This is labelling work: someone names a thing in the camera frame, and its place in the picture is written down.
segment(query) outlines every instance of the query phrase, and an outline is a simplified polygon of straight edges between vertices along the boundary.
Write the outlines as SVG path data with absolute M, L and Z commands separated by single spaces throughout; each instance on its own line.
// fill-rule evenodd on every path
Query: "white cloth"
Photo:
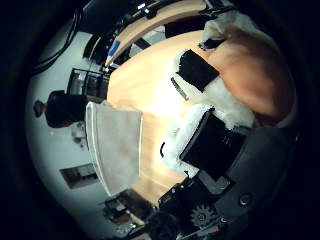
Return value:
M 180 160 L 180 155 L 197 130 L 202 116 L 212 106 L 205 104 L 194 105 L 181 119 L 172 124 L 164 138 L 162 148 L 164 163 L 177 173 L 188 172 L 190 178 L 199 171 L 198 168 Z
M 88 147 L 97 176 L 113 196 L 129 188 L 140 174 L 140 112 L 115 109 L 103 102 L 86 107 Z

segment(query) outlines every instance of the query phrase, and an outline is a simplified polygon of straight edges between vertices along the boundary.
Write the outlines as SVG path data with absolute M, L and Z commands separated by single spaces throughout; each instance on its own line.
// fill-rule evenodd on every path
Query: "black cable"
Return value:
M 73 21 L 72 21 L 72 25 L 70 27 L 70 30 L 68 32 L 66 41 L 64 43 L 64 45 L 61 47 L 61 49 L 59 49 L 55 54 L 53 54 L 52 56 L 43 59 L 41 61 L 39 61 L 37 63 L 37 66 L 33 69 L 32 71 L 32 75 L 36 75 L 39 74 L 41 72 L 46 71 L 48 68 L 50 68 L 55 62 L 56 60 L 64 53 L 64 51 L 70 46 L 70 44 L 72 43 L 74 37 L 76 36 L 78 30 L 79 30 L 79 26 L 80 23 L 82 21 L 82 17 L 83 17 L 83 11 L 82 9 L 77 9 L 74 13 L 74 17 L 73 17 Z

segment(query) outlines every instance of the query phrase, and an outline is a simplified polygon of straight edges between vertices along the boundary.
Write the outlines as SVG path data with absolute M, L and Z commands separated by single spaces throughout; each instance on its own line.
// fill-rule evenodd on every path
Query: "wooden table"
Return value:
M 176 174 L 162 161 L 159 150 L 171 123 L 191 107 L 170 82 L 172 61 L 183 49 L 198 49 L 202 31 L 181 34 L 138 53 L 114 71 L 110 78 L 108 102 L 116 108 L 142 111 L 141 176 L 133 189 L 151 203 L 184 174 Z

